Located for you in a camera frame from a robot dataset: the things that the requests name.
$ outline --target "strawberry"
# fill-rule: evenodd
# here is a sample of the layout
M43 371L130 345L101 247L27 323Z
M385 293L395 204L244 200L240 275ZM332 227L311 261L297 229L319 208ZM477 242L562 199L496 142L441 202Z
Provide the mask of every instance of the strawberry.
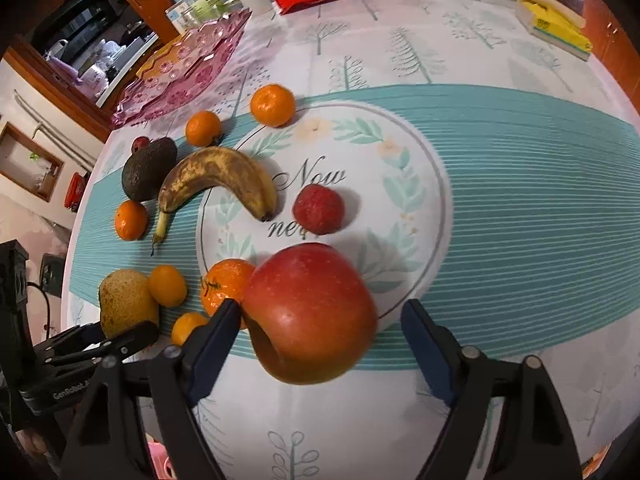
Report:
M344 202L333 189L308 184L293 204L293 218L315 235L335 233L344 219Z

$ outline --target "pink plate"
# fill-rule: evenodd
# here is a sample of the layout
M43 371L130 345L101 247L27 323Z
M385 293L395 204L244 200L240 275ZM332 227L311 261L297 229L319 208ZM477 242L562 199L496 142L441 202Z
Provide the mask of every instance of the pink plate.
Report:
M125 88L113 125L155 119L201 94L233 54L250 15L243 9L187 32Z

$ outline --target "tangerine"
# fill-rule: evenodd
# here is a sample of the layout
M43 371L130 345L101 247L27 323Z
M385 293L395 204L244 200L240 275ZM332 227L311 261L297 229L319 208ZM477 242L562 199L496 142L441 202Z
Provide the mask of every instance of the tangerine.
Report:
M240 258L221 260L209 269L200 283L200 301L207 314L213 316L226 298L242 304L244 289L255 266ZM244 321L240 328L246 328Z
M174 345L182 346L191 332L199 326L206 325L209 320L197 312L187 312L175 320L171 330L171 342Z
M133 200L125 200L116 209L113 226L120 238L127 242L138 240L146 230L149 215L146 208Z
M166 307L180 305L187 297L187 283L180 271L171 265L158 265L147 280L149 292Z
M296 98L284 86L266 85L255 91L249 110L259 123L277 128L287 123L296 113Z
M191 116L184 128L187 142L191 146L209 146L222 132L220 118L213 112L202 110Z

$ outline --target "banana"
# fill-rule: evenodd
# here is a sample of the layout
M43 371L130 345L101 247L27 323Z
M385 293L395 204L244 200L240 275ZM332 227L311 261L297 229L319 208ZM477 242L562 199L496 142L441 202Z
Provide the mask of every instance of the banana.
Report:
M210 146L178 163L166 176L158 195L160 216L153 247L162 243L169 216L193 195L207 187L222 186L231 191L254 218L267 222L278 206L271 177L251 157L237 150Z

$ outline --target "red fruit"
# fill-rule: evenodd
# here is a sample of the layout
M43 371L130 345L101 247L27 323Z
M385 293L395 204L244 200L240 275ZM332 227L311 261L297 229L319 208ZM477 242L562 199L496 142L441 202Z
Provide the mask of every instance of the red fruit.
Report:
M315 235L335 233L344 219L344 202L333 189L308 184L293 204L293 218Z
M378 314L357 271L334 248L288 247L254 270L242 312L258 360L290 384L334 379L376 335Z
M135 153L137 150L141 150L147 146L151 141L148 137L137 137L131 145L131 153Z

